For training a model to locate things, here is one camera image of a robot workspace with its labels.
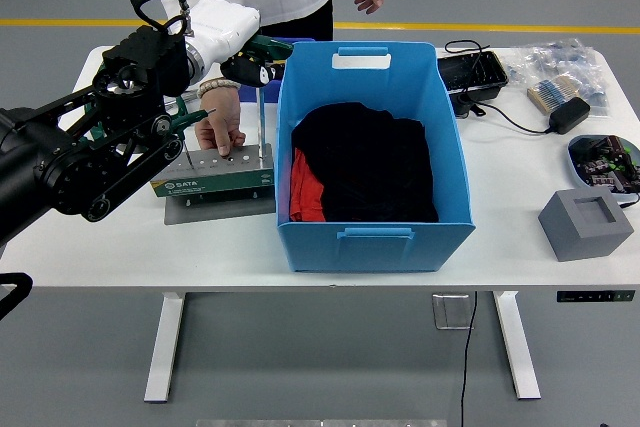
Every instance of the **blue plastic bin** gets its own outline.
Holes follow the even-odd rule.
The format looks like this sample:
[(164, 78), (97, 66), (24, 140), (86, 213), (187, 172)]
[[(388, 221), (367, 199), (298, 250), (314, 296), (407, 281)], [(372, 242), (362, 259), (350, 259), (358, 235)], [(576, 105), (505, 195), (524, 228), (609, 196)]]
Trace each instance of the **blue plastic bin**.
[[(422, 122), (440, 222), (290, 221), (291, 132), (310, 111), (338, 102)], [(277, 228), (294, 271), (436, 271), (475, 229), (460, 137), (431, 44), (297, 43), (282, 81), (276, 142)]]

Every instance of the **power adapter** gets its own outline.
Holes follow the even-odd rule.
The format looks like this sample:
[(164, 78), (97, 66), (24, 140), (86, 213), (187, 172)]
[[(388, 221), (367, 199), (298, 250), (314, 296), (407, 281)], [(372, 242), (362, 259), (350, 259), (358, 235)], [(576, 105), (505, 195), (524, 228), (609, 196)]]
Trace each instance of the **power adapter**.
[(560, 104), (549, 116), (549, 131), (566, 134), (576, 125), (589, 117), (591, 107), (580, 97)]

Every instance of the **yellow floor line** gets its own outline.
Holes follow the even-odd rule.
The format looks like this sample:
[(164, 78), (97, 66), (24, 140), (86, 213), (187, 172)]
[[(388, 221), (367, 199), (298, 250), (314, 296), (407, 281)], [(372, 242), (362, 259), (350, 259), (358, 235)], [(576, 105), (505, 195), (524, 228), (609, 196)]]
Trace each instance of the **yellow floor line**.
[[(137, 19), (0, 19), (0, 27), (139, 27)], [(424, 22), (335, 22), (337, 30), (425, 30), (640, 35), (640, 27)]]
[(640, 35), (640, 27), (586, 26), (586, 25), (512, 25), (462, 23), (398, 23), (398, 22), (335, 22), (341, 30), (442, 30), (479, 32), (549, 32), (576, 34)]

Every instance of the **bracelet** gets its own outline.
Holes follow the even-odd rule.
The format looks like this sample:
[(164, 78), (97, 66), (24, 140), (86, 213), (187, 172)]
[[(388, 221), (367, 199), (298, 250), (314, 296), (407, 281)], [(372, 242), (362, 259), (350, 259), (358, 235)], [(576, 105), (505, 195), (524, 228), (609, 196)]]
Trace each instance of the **bracelet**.
[(200, 84), (200, 87), (198, 87), (198, 98), (201, 99), (204, 94), (218, 87), (233, 87), (234, 89), (239, 89), (240, 84), (233, 80), (223, 78), (205, 80)]

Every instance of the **gray block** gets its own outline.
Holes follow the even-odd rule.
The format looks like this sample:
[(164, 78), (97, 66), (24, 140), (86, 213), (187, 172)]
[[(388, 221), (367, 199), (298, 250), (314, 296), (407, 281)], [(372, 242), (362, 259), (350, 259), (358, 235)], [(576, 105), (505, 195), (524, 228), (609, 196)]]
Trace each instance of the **gray block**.
[(559, 190), (538, 219), (560, 262), (605, 257), (633, 233), (606, 187)]

